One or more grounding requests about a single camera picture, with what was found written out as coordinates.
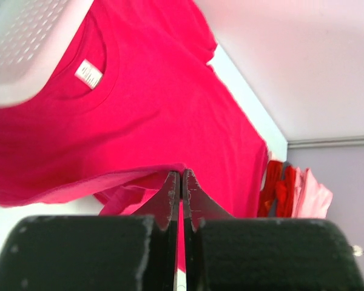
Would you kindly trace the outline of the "magenta t shirt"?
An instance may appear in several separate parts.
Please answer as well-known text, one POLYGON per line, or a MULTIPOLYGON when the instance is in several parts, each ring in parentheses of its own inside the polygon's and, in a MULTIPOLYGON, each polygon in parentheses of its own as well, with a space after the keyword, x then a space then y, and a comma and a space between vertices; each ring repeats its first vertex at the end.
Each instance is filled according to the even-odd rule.
POLYGON ((209 61, 192 1, 95 1, 45 87, 0 109, 0 206, 93 195, 131 214, 172 170, 257 215, 267 148, 209 61))

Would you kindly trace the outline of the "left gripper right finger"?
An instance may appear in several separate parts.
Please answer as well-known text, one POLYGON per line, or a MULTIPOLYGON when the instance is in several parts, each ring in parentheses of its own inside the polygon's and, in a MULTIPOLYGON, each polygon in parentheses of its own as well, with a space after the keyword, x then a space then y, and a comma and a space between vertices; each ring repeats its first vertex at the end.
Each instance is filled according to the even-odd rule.
POLYGON ((342 231, 325 219, 237 219, 183 173, 188 290, 364 290, 342 231))

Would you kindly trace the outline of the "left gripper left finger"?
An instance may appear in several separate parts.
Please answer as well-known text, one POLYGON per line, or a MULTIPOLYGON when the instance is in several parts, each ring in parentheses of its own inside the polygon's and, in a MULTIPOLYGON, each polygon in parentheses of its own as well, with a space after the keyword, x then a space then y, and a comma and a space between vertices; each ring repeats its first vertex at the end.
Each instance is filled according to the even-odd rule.
POLYGON ((0 253, 0 290, 175 290, 180 174, 131 215, 29 216, 0 253))

